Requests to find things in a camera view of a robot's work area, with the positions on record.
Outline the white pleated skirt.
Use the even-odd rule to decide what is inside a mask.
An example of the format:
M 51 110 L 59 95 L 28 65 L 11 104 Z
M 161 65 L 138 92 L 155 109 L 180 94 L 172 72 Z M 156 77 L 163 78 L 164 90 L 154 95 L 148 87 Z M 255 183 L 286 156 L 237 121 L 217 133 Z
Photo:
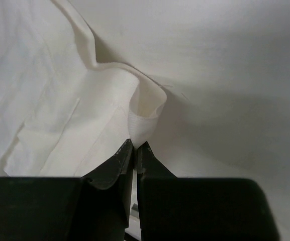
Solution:
M 82 176 L 126 139 L 179 169 L 170 84 L 139 56 L 189 22 L 186 1 L 0 1 L 0 176 Z

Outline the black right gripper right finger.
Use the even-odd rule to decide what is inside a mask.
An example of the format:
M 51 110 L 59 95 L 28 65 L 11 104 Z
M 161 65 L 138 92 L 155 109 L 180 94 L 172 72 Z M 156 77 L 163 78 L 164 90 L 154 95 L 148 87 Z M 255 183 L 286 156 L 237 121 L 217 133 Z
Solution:
M 180 178 L 137 150 L 142 240 L 279 240 L 266 196 L 246 178 Z

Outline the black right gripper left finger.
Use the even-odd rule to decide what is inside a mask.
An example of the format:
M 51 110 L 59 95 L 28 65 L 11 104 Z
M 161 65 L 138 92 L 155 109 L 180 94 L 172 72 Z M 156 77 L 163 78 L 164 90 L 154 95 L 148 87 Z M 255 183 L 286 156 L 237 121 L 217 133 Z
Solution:
M 82 177 L 0 177 L 0 240 L 123 240 L 133 145 Z

